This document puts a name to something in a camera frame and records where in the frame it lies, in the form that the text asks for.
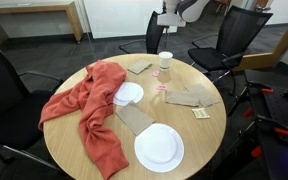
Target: white cup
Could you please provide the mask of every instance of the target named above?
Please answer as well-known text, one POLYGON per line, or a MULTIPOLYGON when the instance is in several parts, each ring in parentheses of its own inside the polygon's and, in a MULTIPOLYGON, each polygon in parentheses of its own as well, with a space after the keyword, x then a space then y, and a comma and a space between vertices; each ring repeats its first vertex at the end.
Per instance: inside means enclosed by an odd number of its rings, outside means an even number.
POLYGON ((168 71, 170 68, 170 63, 173 58, 173 54, 167 51, 160 52, 159 54, 160 60, 160 70, 161 71, 168 71))

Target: red towel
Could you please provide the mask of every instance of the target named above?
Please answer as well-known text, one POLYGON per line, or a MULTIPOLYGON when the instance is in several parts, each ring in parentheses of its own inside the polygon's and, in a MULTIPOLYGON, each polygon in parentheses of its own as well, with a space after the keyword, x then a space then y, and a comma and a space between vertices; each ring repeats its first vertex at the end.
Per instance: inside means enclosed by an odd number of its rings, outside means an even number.
POLYGON ((44 106, 39 128, 43 122, 80 108, 79 132, 86 152, 104 179, 128 166, 121 142, 114 132, 105 128, 105 117, 113 114, 113 98, 126 78, 117 63, 98 61, 86 67, 87 76, 72 89, 56 94, 44 106))

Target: desk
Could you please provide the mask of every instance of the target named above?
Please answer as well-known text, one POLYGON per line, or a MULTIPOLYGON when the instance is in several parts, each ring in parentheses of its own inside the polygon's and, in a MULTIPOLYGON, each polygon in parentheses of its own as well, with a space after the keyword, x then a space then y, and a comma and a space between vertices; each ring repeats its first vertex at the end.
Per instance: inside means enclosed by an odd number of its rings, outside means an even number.
POLYGON ((74 1, 28 4, 29 5, 21 5, 19 3, 0 4, 0 14, 65 11, 71 24, 75 39, 78 43, 80 42, 83 36, 83 30, 74 1))
MULTIPOLYGON (((288 89, 287 76, 270 72, 246 70, 245 80, 247 83, 253 81, 267 86, 278 86, 288 89)), ((258 90, 248 88, 245 93, 247 93, 249 96, 254 114, 271 118, 265 99, 261 94, 259 94, 258 90)), ((228 113, 229 116, 233 113, 238 103, 239 101, 237 101, 232 110, 228 113)), ((218 179, 226 179, 223 177, 231 176, 234 173, 232 171, 229 172, 233 169, 232 166, 237 165, 239 166, 239 169, 241 169, 242 165, 245 165, 251 161, 253 158, 247 156, 250 156, 250 151, 252 151, 257 145, 260 145, 261 147, 263 153, 262 156, 270 179, 288 179, 288 144, 283 143, 270 129, 267 130, 263 128, 256 128, 253 132, 247 133, 249 133, 249 138, 254 139, 252 142, 249 141, 248 138, 242 139, 245 142, 241 143, 235 148, 235 150, 232 151, 235 154, 234 158, 228 155, 223 163, 216 169, 215 172, 218 174, 218 179), (230 163, 229 168, 231 169, 225 170, 225 167, 228 165, 227 163, 230 163)))
MULTIPOLYGON (((138 107, 152 117, 156 123, 171 126, 182 137, 184 158, 181 164, 167 173, 154 173, 147 170, 137 160, 134 152, 135 135, 115 114, 105 119, 105 126, 113 130, 121 140, 122 149, 129 161, 129 166, 113 175, 112 179, 186 179, 198 172, 215 154, 224 136, 226 112, 223 100, 213 85, 201 72, 193 67, 174 60, 168 72, 161 72, 156 78, 152 76, 158 70, 157 55, 132 54, 105 59, 117 62, 124 69, 139 60, 152 63, 152 67, 139 75, 127 71, 126 82, 135 82, 143 87, 144 97, 137 103, 138 107), (220 103, 207 107, 210 119, 197 120, 192 107, 165 103, 165 91, 156 90, 157 85, 166 85, 170 90, 185 91, 185 86, 201 83, 220 103)), ((72 75, 57 93, 73 87, 86 75, 85 68, 72 75)), ((81 111, 44 123, 44 137, 47 148, 57 164, 75 179, 102 179, 96 166, 85 153, 78 133, 81 111)))

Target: floor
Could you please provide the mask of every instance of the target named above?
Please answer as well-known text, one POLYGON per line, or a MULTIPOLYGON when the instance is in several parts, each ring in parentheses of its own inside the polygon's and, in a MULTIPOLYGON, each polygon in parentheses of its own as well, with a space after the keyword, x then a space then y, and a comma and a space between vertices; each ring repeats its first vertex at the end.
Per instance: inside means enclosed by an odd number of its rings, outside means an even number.
MULTIPOLYGON (((187 50, 194 47, 191 45, 191 41, 195 38, 216 34, 218 32, 219 24, 223 20, 224 11, 216 14, 216 8, 216 4, 210 3, 197 22, 187 24, 185 28, 179 28, 176 34, 171 34, 167 39, 166 47, 164 36, 161 40, 159 51, 170 51, 174 54, 175 59, 191 64, 193 61, 187 55, 187 50)), ((265 27, 249 46, 250 53, 271 52, 286 30, 287 26, 265 27)), ((118 45, 135 39, 134 37, 123 37, 94 40, 91 35, 89 36, 90 40, 88 39, 88 35, 85 34, 80 44, 73 41, 72 35, 10 39, 0 45, 0 49, 4 52, 5 56, 9 58, 18 72, 34 69, 67 79, 74 72, 99 59, 124 54, 118 49, 118 45)), ((211 39, 202 41, 201 45, 214 46, 215 42, 216 39, 211 39)), ((145 49, 145 46, 134 45, 130 48, 133 51, 141 52, 141 50, 145 49)), ((245 83, 243 74, 237 75, 236 80, 236 92, 240 92, 245 83)), ((39 81, 33 77, 26 78, 24 81, 30 90, 40 87, 48 88, 49 85, 48 82, 39 81)), ((234 97, 228 95, 228 87, 232 85, 232 80, 230 78, 224 78, 215 85, 218 87, 228 110, 234 102, 234 97)), ((210 172, 225 156, 227 148, 238 136, 238 131, 245 129, 249 124, 249 120, 241 117, 241 113, 247 108, 247 103, 242 104, 232 118, 227 120, 227 131, 222 146, 210 163, 191 179, 211 179, 210 172)), ((29 152, 52 161, 43 139, 30 148, 29 152)), ((3 151, 2 153, 14 155, 8 151, 3 151)), ((49 169, 44 165, 20 156, 16 157, 15 162, 9 165, 4 165, 0 162, 0 180, 71 179, 69 176, 49 169)), ((232 177, 232 179, 251 178, 267 179, 261 159, 253 161, 248 167, 232 177)))

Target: plate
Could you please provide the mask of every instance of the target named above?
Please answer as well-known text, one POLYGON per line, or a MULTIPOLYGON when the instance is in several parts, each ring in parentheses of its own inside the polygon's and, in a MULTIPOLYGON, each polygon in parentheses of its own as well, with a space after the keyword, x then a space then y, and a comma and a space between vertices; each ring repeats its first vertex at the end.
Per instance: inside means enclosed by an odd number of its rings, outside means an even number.
POLYGON ((181 136, 170 126, 154 123, 136 136, 137 159, 147 169, 164 173, 175 169, 183 160, 181 136))
POLYGON ((139 102, 144 96, 143 88, 132 82, 124 82, 116 92, 113 103, 119 106, 125 106, 130 101, 139 102))

